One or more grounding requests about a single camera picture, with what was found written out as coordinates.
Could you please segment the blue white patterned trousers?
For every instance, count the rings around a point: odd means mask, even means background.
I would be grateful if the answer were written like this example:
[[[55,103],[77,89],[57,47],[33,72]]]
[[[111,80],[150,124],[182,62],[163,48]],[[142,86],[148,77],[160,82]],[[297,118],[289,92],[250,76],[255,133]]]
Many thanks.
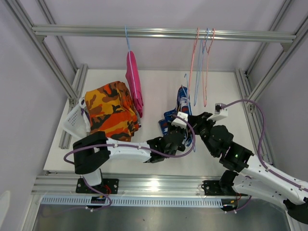
[[[177,115],[178,112],[186,113],[187,115],[192,115],[191,104],[187,102],[187,93],[188,89],[184,86],[181,86],[177,93],[177,104],[175,109],[164,112],[164,118],[158,121],[161,132],[163,135],[167,135],[168,131],[171,131],[171,122],[175,119],[173,115]],[[184,140],[182,141],[182,151],[189,147],[192,143],[192,134],[188,131],[188,127],[186,127],[186,131],[184,133]]]

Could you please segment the blue hanger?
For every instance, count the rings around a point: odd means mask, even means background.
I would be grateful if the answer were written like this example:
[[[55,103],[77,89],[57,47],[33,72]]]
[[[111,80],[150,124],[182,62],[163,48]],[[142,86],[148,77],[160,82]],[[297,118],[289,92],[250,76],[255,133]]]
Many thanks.
[[[184,78],[186,79],[186,86],[181,85],[178,91],[178,103],[179,103],[179,111],[183,113],[187,113],[188,115],[192,115],[192,108],[190,102],[190,96],[188,96],[188,77],[187,74],[184,74]],[[192,132],[187,129],[185,135],[185,143],[186,147],[189,147],[193,142]]]
[[[195,80],[195,92],[194,92],[194,98],[193,98],[193,105],[196,106],[197,99],[198,99],[198,90],[199,90],[199,84],[200,84],[200,78],[201,78],[201,72],[203,70],[203,63],[204,63],[204,55],[205,55],[205,46],[207,43],[207,36],[208,36],[208,29],[206,30],[206,35],[204,39],[200,40],[199,43],[199,52],[198,52],[198,58],[197,58],[197,71],[196,71],[196,80]]]

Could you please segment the orange patterned trousers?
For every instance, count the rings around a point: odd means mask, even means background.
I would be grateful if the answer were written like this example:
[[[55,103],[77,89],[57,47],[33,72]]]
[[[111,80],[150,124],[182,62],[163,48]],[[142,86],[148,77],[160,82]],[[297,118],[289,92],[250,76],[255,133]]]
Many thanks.
[[[125,83],[111,82],[85,93],[90,134],[103,131],[108,138],[131,141],[139,130],[137,111]]]

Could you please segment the purple grey patterned trousers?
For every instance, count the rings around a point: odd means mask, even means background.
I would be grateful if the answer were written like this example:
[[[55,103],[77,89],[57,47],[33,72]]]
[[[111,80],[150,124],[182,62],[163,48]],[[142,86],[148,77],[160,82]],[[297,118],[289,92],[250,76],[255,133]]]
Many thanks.
[[[86,106],[86,103],[85,103],[85,98],[81,97],[78,101],[78,104],[81,108],[81,115],[83,116],[85,123],[89,123],[90,122],[90,116],[89,116],[87,106]]]

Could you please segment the pink hanger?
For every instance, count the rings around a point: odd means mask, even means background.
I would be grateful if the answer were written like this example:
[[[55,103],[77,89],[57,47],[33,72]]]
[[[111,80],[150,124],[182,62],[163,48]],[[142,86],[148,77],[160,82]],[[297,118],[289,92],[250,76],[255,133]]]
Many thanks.
[[[191,81],[192,81],[192,71],[193,71],[193,65],[194,65],[194,56],[195,56],[195,50],[196,50],[196,46],[197,46],[198,39],[199,39],[199,33],[200,33],[200,29],[198,27],[197,30],[196,30],[195,41],[193,43],[191,67],[190,67],[189,78],[188,78],[188,87],[187,87],[188,96],[190,95],[190,90],[191,90]]]
[[[213,41],[215,39],[215,29],[212,28],[210,31],[208,28],[206,29],[206,39],[204,42],[204,49],[206,52],[206,66],[205,71],[202,72],[203,77],[203,104],[204,107],[207,105],[207,81],[208,81],[208,66],[209,66],[209,56],[212,48]]]

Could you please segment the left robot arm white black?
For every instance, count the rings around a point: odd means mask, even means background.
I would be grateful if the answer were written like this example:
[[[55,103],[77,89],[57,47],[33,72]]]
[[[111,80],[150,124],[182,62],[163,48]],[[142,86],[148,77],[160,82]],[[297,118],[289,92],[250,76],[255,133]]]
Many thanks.
[[[158,163],[178,150],[184,151],[185,131],[176,128],[162,137],[146,142],[131,143],[106,137],[103,131],[95,132],[73,144],[75,173],[85,178],[87,188],[93,193],[103,189],[100,167],[108,160],[133,160],[141,163]]]

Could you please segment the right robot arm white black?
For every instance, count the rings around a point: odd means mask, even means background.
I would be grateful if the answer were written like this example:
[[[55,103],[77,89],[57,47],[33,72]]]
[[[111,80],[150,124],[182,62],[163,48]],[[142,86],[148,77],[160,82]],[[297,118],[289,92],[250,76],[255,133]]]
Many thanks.
[[[249,149],[235,143],[224,125],[216,125],[211,113],[190,115],[188,122],[209,153],[219,159],[231,178],[219,183],[223,194],[247,194],[285,209],[290,217],[307,224],[308,183],[296,179],[263,161]]]

